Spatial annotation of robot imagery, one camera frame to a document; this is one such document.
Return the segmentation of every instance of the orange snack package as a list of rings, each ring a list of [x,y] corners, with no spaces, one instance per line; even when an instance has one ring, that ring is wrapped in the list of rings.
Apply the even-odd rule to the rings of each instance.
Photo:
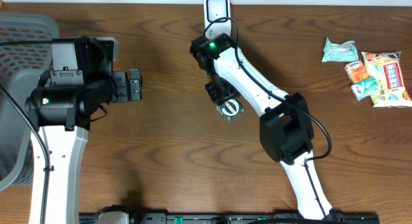
[[[345,65],[345,70],[352,83],[358,83],[369,78],[369,73],[361,60],[348,63]]]

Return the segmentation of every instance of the gray plastic basket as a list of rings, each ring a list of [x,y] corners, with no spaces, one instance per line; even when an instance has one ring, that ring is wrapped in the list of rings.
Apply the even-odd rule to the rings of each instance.
[[[0,12],[0,42],[45,41],[59,37],[56,22],[45,15]],[[50,44],[0,46],[0,83],[24,108],[41,73],[52,64]],[[33,156],[30,129],[0,94],[0,191],[31,185]]]

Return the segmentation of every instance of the wood grain surface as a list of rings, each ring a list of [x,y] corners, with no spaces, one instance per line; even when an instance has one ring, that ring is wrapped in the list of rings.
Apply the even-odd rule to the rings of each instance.
[[[112,204],[168,212],[275,212],[297,208],[290,182],[259,143],[259,119],[221,117],[189,53],[203,31],[199,5],[8,4],[45,14],[61,37],[111,36],[116,70],[139,68],[143,100],[108,106],[91,125],[82,162],[80,211]],[[412,93],[412,8],[232,6],[239,45],[276,86],[300,92],[329,131],[333,150],[316,168],[325,195],[344,212],[376,212],[381,223],[412,223],[411,110],[373,110],[350,90],[343,62],[321,63],[326,37],[359,51],[402,51]],[[315,154],[326,149],[315,128]],[[30,187],[0,193],[0,223],[27,223]]]

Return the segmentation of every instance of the snack bag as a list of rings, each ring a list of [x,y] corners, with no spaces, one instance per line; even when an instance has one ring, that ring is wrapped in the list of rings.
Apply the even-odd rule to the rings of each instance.
[[[353,62],[359,60],[356,47],[353,45],[355,41],[346,41],[343,44],[334,44],[326,39],[326,44],[323,48],[322,62]]]
[[[380,93],[371,95],[373,108],[412,107],[412,101],[405,90],[397,53],[362,52],[366,71],[374,76],[381,88]]]
[[[347,63],[345,70],[352,83],[357,83],[369,78],[369,73],[366,71],[361,60]]]
[[[370,96],[380,91],[380,86],[375,77],[370,77],[362,82],[358,82],[350,86],[356,99],[359,101],[364,97]]]

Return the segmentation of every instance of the black cable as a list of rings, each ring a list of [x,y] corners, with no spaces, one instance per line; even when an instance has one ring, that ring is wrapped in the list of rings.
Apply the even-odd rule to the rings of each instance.
[[[20,45],[20,44],[51,44],[52,41],[10,41],[0,42],[0,46]]]
[[[217,18],[217,19],[215,19],[214,21],[212,21],[212,22],[206,27],[206,29],[205,29],[205,31],[203,32],[203,34],[204,34],[204,35],[206,34],[206,31],[212,26],[212,24],[214,24],[214,23],[216,23],[216,22],[218,22],[218,21],[227,20],[227,19],[228,19],[228,20],[231,20],[231,21],[236,25],[236,37],[235,37],[234,54],[235,54],[235,58],[236,58],[236,60],[237,60],[237,62],[238,62],[238,64],[239,64],[239,67],[243,70],[243,72],[245,72],[246,75],[247,75],[257,86],[259,86],[265,93],[267,93],[270,97],[278,100],[278,101],[281,102],[281,103],[286,104],[287,106],[291,107],[292,109],[294,109],[294,110],[296,110],[296,111],[298,111],[298,112],[301,112],[302,114],[304,114],[305,116],[307,116],[308,118],[310,118],[317,126],[319,126],[319,128],[321,129],[321,131],[322,131],[323,134],[325,135],[326,141],[328,142],[328,150],[327,150],[323,155],[321,155],[321,156],[314,156],[314,157],[305,159],[303,166],[304,166],[304,168],[305,168],[305,170],[306,170],[306,173],[308,174],[309,181],[310,181],[310,185],[312,186],[312,189],[314,190],[315,199],[317,200],[317,202],[318,202],[318,204],[319,204],[319,206],[320,206],[320,208],[321,208],[321,210],[322,210],[323,216],[326,217],[326,213],[325,213],[325,211],[324,211],[324,209],[323,209],[323,206],[322,206],[322,204],[321,204],[321,201],[320,201],[320,199],[319,199],[319,196],[317,195],[314,182],[313,182],[313,180],[312,180],[312,177],[310,176],[308,161],[310,161],[310,160],[320,160],[320,159],[326,158],[326,157],[330,154],[330,152],[332,151],[332,140],[330,139],[330,135],[329,135],[329,133],[327,132],[327,130],[324,128],[324,126],[323,126],[315,117],[313,117],[311,114],[309,114],[309,112],[305,111],[304,109],[302,109],[302,108],[300,108],[300,107],[298,107],[298,106],[295,106],[294,104],[292,104],[292,103],[289,102],[289,101],[286,101],[285,98],[281,98],[281,97],[278,97],[278,96],[274,95],[273,92],[272,92],[270,89],[268,89],[268,88],[266,88],[264,85],[262,85],[262,83],[260,83],[257,79],[255,79],[255,78],[249,73],[249,71],[246,70],[246,68],[245,68],[244,65],[243,65],[243,62],[240,61],[240,59],[239,59],[239,54],[238,54],[239,25],[238,25],[238,23],[236,22],[236,20],[232,19],[231,17],[220,17],[220,18]]]
[[[97,121],[97,120],[105,117],[106,115],[108,115],[108,110],[102,104],[98,105],[98,108],[100,108],[104,112],[104,115],[102,115],[101,117],[98,117],[98,118],[94,118],[94,119],[90,120],[90,122]]]
[[[296,218],[275,218],[265,219],[259,221],[251,221],[248,224],[276,224],[276,223],[290,223],[290,224],[342,224],[336,221],[312,220],[312,219],[296,219]]]
[[[7,100],[13,105],[14,109],[23,117],[24,121],[27,123],[28,127],[32,130],[32,133],[36,137],[41,150],[43,151],[44,155],[44,184],[43,184],[43,195],[42,195],[42,202],[41,202],[41,213],[40,213],[40,224],[43,224],[46,217],[46,202],[47,202],[47,192],[48,192],[48,185],[49,185],[49,176],[50,176],[50,155],[47,151],[46,145],[44,144],[43,140],[41,139],[39,133],[36,130],[36,127],[32,123],[32,121],[28,118],[26,113],[21,109],[18,103],[13,99],[13,97],[7,92],[6,88],[0,84],[0,89],[3,92],[4,96]]]

